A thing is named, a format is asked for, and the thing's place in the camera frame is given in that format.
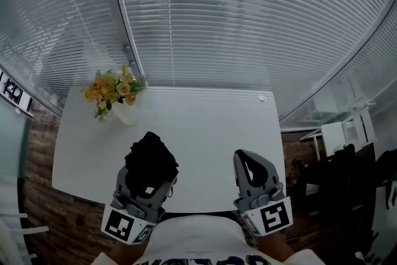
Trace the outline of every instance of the glass wall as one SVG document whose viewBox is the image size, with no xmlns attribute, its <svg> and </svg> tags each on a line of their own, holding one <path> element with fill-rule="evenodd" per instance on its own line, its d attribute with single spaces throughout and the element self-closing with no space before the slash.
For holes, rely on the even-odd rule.
<svg viewBox="0 0 397 265">
<path fill-rule="evenodd" d="M 371 116 L 395 106 L 397 3 L 359 52 L 316 94 L 285 117 L 284 130 L 314 128 L 368 106 Z"/>
<path fill-rule="evenodd" d="M 362 47 L 394 0 L 119 0 L 149 84 L 272 91 L 280 118 Z"/>
<path fill-rule="evenodd" d="M 25 176 L 31 116 L 0 96 L 0 174 Z"/>
</svg>

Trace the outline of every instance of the green leaves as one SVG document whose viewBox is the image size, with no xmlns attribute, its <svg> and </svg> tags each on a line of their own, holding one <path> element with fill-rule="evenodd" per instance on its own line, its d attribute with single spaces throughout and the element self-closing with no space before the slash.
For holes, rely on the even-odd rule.
<svg viewBox="0 0 397 265">
<path fill-rule="evenodd" d="M 104 116 L 106 116 L 108 113 L 109 113 L 109 112 L 108 112 L 107 109 L 100 109 L 100 108 L 98 107 L 97 110 L 96 110 L 96 112 L 95 112 L 94 118 L 95 118 L 95 119 L 98 119 L 98 121 L 99 121 L 100 123 L 103 123 L 103 122 L 105 121 Z"/>
<path fill-rule="evenodd" d="M 146 79 L 148 77 L 144 76 L 139 81 L 130 82 L 130 93 L 138 94 L 146 89 Z"/>
</svg>

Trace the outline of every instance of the white table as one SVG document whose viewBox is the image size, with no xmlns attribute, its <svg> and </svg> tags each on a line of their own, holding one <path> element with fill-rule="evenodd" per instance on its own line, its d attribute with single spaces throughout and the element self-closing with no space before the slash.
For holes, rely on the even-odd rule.
<svg viewBox="0 0 397 265">
<path fill-rule="evenodd" d="M 98 123 L 94 103 L 84 101 L 79 90 L 71 88 L 61 118 L 52 177 L 56 189 L 109 204 L 124 157 L 148 131 L 160 136 L 179 164 L 173 195 L 163 205 L 167 212 L 235 210 L 237 149 L 271 160 L 285 184 L 271 92 L 150 87 L 134 105 L 140 113 L 138 122 L 126 126 L 115 115 Z"/>
</svg>

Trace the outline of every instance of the black cloth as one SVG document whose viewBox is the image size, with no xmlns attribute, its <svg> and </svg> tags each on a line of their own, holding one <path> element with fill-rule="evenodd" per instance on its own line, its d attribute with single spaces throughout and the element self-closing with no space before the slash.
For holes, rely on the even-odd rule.
<svg viewBox="0 0 397 265">
<path fill-rule="evenodd" d="M 355 155 L 354 145 L 347 145 L 335 155 L 309 164 L 301 175 L 302 191 L 307 184 L 317 184 L 319 192 L 304 198 L 307 208 L 320 210 L 334 217 L 363 204 L 375 189 L 373 162 L 369 157 Z"/>
<path fill-rule="evenodd" d="M 385 151 L 375 163 L 375 183 L 377 186 L 397 172 L 397 150 Z"/>
<path fill-rule="evenodd" d="M 178 174 L 178 164 L 165 144 L 155 133 L 148 132 L 131 147 L 125 157 L 128 170 L 126 186 L 132 194 L 142 195 L 148 187 L 156 189 L 164 182 L 171 182 Z"/>
</svg>

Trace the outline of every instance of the flower vase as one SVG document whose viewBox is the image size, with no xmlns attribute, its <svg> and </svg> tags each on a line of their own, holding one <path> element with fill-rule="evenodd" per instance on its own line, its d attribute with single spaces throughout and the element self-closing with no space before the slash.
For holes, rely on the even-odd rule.
<svg viewBox="0 0 397 265">
<path fill-rule="evenodd" d="M 123 104 L 118 102 L 113 103 L 112 110 L 125 125 L 134 125 L 138 120 L 136 106 L 128 105 L 125 101 Z"/>
</svg>

